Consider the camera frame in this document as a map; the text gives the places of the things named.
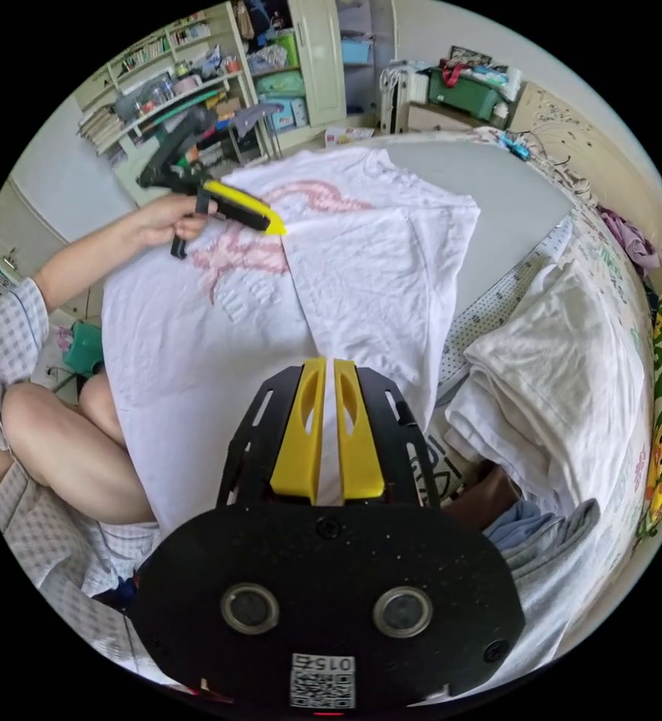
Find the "camera lens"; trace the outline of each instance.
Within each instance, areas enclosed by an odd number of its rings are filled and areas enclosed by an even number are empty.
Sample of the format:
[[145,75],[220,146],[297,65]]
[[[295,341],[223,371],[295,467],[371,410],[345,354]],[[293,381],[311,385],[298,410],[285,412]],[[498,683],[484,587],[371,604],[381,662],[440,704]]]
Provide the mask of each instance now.
[[411,638],[431,622],[431,599],[417,588],[392,588],[376,601],[373,615],[376,627],[384,635]]
[[237,584],[221,599],[221,615],[235,631],[258,635],[278,623],[278,602],[263,586]]

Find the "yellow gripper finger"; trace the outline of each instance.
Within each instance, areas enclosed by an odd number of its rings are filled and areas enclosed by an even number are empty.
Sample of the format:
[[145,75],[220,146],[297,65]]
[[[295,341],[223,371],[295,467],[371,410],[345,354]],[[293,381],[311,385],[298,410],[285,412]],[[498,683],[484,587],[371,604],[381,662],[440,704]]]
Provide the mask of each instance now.
[[[271,488],[277,496],[308,499],[311,505],[316,504],[325,389],[326,358],[307,360],[271,476]],[[307,430],[312,412],[311,428]]]
[[339,471],[344,502],[381,498],[384,495],[384,477],[356,366],[349,360],[335,360],[333,374],[339,432]]
[[225,183],[220,183],[217,180],[207,180],[203,184],[203,189],[211,193],[216,193],[222,198],[226,198],[229,201],[240,205],[244,208],[248,208],[254,213],[268,218],[269,227],[264,231],[266,235],[285,235],[286,226],[281,216],[273,210],[270,206],[266,205],[263,201],[255,198],[249,193],[245,193],[243,190],[227,186]]

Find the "wall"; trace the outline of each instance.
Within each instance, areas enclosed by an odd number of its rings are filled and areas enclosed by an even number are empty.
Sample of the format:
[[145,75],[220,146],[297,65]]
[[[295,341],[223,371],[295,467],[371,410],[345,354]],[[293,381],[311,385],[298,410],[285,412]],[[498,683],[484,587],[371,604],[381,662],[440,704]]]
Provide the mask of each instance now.
[[77,135],[82,115],[76,100],[67,98],[11,171],[29,203],[67,241],[135,208],[107,163]]
[[518,68],[525,80],[565,100],[588,118],[652,182],[662,195],[662,179],[621,118],[576,73],[521,35],[455,5],[435,0],[395,0],[399,27],[399,58],[436,65],[452,45],[487,53]]

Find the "knee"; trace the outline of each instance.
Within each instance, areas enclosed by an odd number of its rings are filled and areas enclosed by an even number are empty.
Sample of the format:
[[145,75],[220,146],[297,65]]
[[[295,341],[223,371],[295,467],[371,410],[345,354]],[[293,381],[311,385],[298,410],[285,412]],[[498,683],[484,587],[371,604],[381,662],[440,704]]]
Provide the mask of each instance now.
[[22,463],[33,453],[39,434],[55,422],[50,404],[55,397],[35,383],[16,383],[8,388],[1,405],[1,425],[6,442]]
[[89,378],[83,385],[78,405],[90,421],[116,421],[116,407],[113,405],[111,387],[104,373]]

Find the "qr code label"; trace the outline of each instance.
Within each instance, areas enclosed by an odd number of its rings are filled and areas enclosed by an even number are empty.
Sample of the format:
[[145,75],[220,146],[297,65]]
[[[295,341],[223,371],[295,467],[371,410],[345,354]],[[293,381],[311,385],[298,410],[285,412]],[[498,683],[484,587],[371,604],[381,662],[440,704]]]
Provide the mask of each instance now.
[[295,653],[291,663],[291,706],[355,708],[355,673],[352,656]]

